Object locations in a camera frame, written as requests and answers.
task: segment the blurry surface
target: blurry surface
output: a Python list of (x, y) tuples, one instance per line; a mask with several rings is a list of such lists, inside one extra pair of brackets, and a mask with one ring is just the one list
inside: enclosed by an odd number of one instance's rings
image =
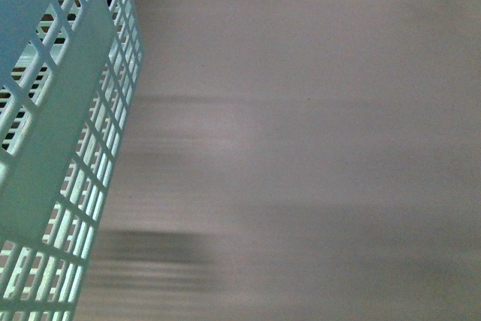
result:
[(481, 0), (136, 2), (78, 320), (481, 319)]

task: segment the plastic basket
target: plastic basket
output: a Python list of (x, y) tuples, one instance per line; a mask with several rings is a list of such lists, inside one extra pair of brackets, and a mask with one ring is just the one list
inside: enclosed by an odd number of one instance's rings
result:
[(0, 320), (69, 320), (142, 46), (133, 0), (0, 0)]

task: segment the basket grid openings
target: basket grid openings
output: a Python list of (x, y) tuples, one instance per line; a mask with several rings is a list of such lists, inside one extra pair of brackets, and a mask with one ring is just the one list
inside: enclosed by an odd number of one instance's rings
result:
[[(22, 304), (2, 320), (67, 321), (73, 316), (141, 63), (132, 0), (105, 0), (116, 27), (94, 99), (72, 150), (44, 234), (37, 243), (0, 234), (0, 296)], [(89, 0), (52, 0), (33, 38), (0, 83), (0, 171), (8, 171), (36, 121), (57, 65)], [(41, 308), (29, 304), (40, 302)], [(61, 310), (51, 303), (62, 304)]]

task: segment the light blue plastic basket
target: light blue plastic basket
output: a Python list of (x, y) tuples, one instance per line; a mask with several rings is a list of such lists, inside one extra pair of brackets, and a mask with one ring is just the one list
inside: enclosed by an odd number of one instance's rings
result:
[(0, 320), (70, 320), (138, 79), (133, 0), (0, 0)]

